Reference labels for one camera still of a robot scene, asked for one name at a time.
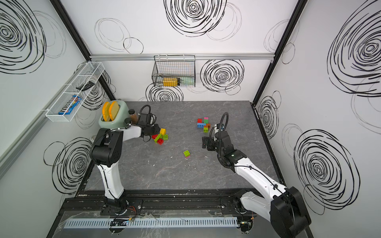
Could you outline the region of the long green lego brick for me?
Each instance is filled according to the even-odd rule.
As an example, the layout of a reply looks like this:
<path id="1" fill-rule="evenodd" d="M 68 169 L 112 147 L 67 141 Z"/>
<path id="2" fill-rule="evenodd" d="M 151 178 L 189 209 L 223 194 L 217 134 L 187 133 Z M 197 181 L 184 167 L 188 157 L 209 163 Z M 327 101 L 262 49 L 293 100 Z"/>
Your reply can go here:
<path id="1" fill-rule="evenodd" d="M 154 139 L 155 143 L 157 143 L 158 139 L 162 138 L 162 134 L 158 134 L 157 137 Z"/>

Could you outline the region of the lime green lego brick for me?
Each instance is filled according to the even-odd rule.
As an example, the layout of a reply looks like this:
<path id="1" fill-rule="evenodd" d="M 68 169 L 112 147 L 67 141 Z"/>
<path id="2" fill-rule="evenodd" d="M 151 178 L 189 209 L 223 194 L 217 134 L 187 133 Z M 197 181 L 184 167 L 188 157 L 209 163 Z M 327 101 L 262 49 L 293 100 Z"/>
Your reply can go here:
<path id="1" fill-rule="evenodd" d="M 183 154 L 186 158 L 190 156 L 190 152 L 188 150 L 184 151 Z"/>

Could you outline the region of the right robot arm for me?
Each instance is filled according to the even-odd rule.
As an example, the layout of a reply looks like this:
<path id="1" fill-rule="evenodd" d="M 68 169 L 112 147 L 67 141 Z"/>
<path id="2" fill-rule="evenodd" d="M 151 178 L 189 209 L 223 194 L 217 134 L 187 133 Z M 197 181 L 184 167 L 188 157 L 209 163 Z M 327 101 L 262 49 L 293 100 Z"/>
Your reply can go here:
<path id="1" fill-rule="evenodd" d="M 203 137 L 202 146 L 215 151 L 223 167 L 244 178 L 260 193 L 244 192 L 239 201 L 245 210 L 268 220 L 281 238 L 294 238 L 312 223 L 301 193 L 295 187 L 276 182 L 234 148 L 224 124 L 213 126 L 209 136 Z"/>

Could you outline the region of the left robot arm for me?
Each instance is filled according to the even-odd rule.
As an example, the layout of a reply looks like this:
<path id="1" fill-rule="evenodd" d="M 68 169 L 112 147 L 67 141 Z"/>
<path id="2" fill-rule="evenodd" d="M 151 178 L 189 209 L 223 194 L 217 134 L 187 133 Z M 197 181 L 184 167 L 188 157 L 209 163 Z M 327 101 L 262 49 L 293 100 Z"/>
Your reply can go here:
<path id="1" fill-rule="evenodd" d="M 121 212 L 127 210 L 128 202 L 122 198 L 125 190 L 119 172 L 123 142 L 158 134 L 160 127 L 156 120 L 157 116 L 153 113 L 140 114 L 136 125 L 127 118 L 121 128 L 101 128 L 98 131 L 90 151 L 90 158 L 101 173 L 106 205 L 120 209 Z"/>

